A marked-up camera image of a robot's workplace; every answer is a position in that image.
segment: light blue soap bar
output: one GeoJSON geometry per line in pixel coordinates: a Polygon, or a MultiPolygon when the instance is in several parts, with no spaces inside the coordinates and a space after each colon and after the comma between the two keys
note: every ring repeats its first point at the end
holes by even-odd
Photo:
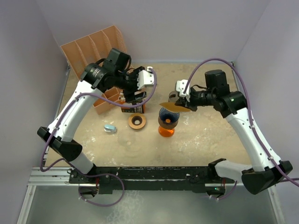
{"type": "Polygon", "coordinates": [[[104,130],[105,130],[105,132],[115,133],[116,127],[113,125],[104,125],[104,130]]]}

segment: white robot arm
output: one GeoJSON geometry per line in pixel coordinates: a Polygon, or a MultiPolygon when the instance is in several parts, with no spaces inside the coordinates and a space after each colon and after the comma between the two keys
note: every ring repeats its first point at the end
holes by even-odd
{"type": "Polygon", "coordinates": [[[129,55],[112,49],[107,59],[89,64],[59,116],[48,127],[40,127],[37,131],[44,141],[48,141],[52,136],[49,146],[83,174],[93,175],[95,165],[84,155],[82,146],[73,138],[82,119],[98,99],[97,96],[115,86],[123,89],[127,103],[141,102],[146,93],[135,93],[154,84],[149,68],[145,70],[144,67],[139,67],[128,74],[125,67],[129,61],[129,55]]]}
{"type": "Polygon", "coordinates": [[[274,152],[252,117],[254,129],[271,156],[269,157],[265,153],[253,133],[252,125],[249,122],[247,101],[243,94],[239,91],[229,91],[226,75],[221,70],[208,71],[205,73],[205,78],[206,87],[197,85],[199,88],[205,89],[203,91],[196,91],[194,87],[187,87],[187,80],[177,81],[176,105],[189,108],[192,111],[196,111],[198,106],[212,105],[233,127],[251,161],[251,165],[243,165],[219,159],[209,164],[215,176],[242,182],[252,194],[257,194],[281,181],[283,176],[272,161],[279,164],[286,174],[292,170],[292,165],[289,161],[282,161],[274,152]]]}

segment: orange base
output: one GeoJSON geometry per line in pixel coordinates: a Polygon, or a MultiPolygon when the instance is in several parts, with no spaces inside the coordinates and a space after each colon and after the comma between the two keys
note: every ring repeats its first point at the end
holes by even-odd
{"type": "Polygon", "coordinates": [[[174,134],[174,128],[173,129],[165,129],[162,128],[161,126],[159,126],[158,129],[160,135],[162,135],[163,137],[171,137],[174,134]]]}

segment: lavender wall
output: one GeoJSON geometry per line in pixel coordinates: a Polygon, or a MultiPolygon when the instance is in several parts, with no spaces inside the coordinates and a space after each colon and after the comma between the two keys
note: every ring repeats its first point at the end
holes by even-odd
{"type": "MultiPolygon", "coordinates": [[[[273,149],[299,176],[299,1],[272,0],[236,60],[253,114],[273,149]]],[[[299,189],[277,185],[288,224],[299,219],[299,189]]]]}
{"type": "Polygon", "coordinates": [[[270,0],[36,0],[59,45],[111,25],[135,61],[235,60],[270,0]]]}
{"type": "Polygon", "coordinates": [[[0,1],[0,223],[15,224],[54,118],[66,60],[34,0],[0,1]]]}

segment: wooden ring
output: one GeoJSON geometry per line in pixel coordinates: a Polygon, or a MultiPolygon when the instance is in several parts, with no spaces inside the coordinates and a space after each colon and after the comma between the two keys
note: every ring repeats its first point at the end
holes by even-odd
{"type": "Polygon", "coordinates": [[[141,129],[145,126],[146,119],[145,116],[141,113],[133,113],[128,119],[129,126],[133,129],[141,129]]]}

